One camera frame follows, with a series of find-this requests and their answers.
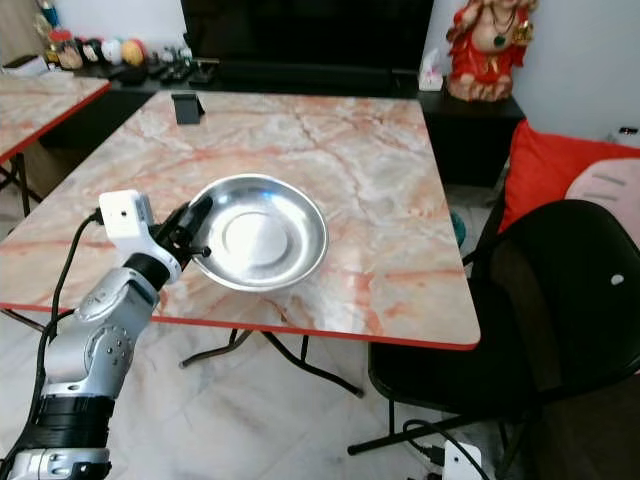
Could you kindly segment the red and gold statue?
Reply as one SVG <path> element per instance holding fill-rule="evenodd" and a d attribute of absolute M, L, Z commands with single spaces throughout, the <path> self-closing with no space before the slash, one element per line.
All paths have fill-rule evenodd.
<path fill-rule="evenodd" d="M 462 101 L 498 102 L 513 93 L 513 69 L 532 42 L 539 0 L 467 0 L 445 33 L 451 73 L 445 91 Z"/>

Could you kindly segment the light wooden cabinet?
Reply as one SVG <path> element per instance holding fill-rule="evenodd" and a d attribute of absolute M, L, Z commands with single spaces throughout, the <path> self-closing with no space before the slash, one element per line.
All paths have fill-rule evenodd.
<path fill-rule="evenodd" d="M 35 0 L 0 0 L 1 64 L 45 50 L 44 40 L 35 28 L 37 14 Z"/>

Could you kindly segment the red lid snack jar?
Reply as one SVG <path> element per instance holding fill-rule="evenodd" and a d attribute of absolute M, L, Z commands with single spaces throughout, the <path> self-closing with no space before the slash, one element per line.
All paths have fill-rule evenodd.
<path fill-rule="evenodd" d="M 58 63 L 63 70 L 78 70 L 83 67 L 84 60 L 76 41 L 76 37 L 67 29 L 55 29 L 50 40 L 58 47 Z"/>

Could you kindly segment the black and white figurine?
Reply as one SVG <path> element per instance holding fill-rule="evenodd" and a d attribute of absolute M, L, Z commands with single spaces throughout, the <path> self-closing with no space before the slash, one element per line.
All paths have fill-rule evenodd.
<path fill-rule="evenodd" d="M 100 38 L 78 38 L 79 50 L 87 65 L 102 65 L 105 63 L 102 58 L 101 40 Z"/>

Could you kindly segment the yellow round figurine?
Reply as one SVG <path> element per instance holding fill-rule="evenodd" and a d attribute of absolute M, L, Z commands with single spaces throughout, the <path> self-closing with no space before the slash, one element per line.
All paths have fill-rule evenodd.
<path fill-rule="evenodd" d="M 145 67 L 148 56 L 145 45 L 138 38 L 125 38 L 120 46 L 120 56 L 124 64 L 131 67 Z"/>

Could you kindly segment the red cushion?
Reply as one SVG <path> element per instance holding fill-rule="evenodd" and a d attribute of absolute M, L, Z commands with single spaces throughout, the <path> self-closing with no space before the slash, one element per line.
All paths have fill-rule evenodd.
<path fill-rule="evenodd" d="M 640 157 L 640 148 L 604 141 L 541 133 L 529 120 L 517 124 L 504 182 L 503 214 L 498 230 L 541 205 L 562 200 L 573 182 L 599 161 Z"/>

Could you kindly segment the white tissue pack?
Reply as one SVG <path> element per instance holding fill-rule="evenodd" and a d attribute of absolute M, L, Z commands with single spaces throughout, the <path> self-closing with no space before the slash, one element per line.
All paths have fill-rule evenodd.
<path fill-rule="evenodd" d="M 422 56 L 419 68 L 419 91 L 421 92 L 439 92 L 444 87 L 444 73 L 442 65 L 440 65 L 440 50 L 438 47 L 426 52 Z"/>

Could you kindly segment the black remote control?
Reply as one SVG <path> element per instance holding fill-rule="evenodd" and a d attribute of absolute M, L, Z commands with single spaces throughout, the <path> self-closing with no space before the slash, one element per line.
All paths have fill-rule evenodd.
<path fill-rule="evenodd" d="M 151 70 L 152 81 L 161 84 L 174 84 L 186 81 L 193 72 L 192 64 L 189 61 L 170 61 L 164 67 L 156 67 Z"/>

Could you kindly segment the pale pink cushion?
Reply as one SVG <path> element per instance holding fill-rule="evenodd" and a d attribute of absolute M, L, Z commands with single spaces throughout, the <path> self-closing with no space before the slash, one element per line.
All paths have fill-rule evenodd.
<path fill-rule="evenodd" d="M 626 218 L 640 218 L 640 157 L 617 157 L 590 165 L 573 180 L 564 197 L 594 202 Z"/>

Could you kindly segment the black television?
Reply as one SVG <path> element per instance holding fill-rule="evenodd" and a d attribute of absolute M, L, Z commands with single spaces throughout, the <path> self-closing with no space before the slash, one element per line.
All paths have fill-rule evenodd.
<path fill-rule="evenodd" d="M 197 58 L 408 70 L 433 0 L 180 0 Z"/>

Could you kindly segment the wide shallow steel plate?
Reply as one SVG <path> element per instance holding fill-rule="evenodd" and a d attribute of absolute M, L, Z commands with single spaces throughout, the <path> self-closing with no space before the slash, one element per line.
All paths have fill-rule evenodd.
<path fill-rule="evenodd" d="M 192 262 L 214 282 L 243 292 L 279 291 L 319 268 L 329 246 L 319 206 L 300 189 L 262 174 L 230 175 L 193 200 L 215 201 L 207 257 Z"/>

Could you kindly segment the marble top folding table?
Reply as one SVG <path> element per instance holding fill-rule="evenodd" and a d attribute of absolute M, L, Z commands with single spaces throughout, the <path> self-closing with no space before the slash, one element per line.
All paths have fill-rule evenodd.
<path fill-rule="evenodd" d="M 6 174 L 19 189 L 24 215 L 31 212 L 31 202 L 41 198 L 27 186 L 23 151 L 70 114 L 99 99 L 109 86 L 108 79 L 69 72 L 0 74 L 0 160 L 10 166 Z"/>
<path fill-rule="evenodd" d="M 202 92 L 196 125 L 155 93 L 0 243 L 0 306 L 50 310 L 78 224 L 101 193 L 138 189 L 157 219 L 244 173 L 300 189 L 323 212 L 319 269 L 269 294 L 197 268 L 161 293 L 156 323 L 224 326 L 435 349 L 481 333 L 424 114 L 413 100 Z"/>

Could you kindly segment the black phone stand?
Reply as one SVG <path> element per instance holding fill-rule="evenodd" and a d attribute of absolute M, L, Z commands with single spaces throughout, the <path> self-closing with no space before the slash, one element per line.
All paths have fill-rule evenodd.
<path fill-rule="evenodd" d="M 198 125 L 205 115 L 200 96 L 195 92 L 173 93 L 175 123 L 178 125 Z"/>

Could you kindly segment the small white box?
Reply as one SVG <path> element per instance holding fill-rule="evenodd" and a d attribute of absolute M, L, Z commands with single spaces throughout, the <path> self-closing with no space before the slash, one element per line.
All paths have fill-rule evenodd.
<path fill-rule="evenodd" d="M 49 64 L 42 55 L 23 55 L 3 65 L 3 73 L 8 76 L 32 77 L 50 72 Z"/>

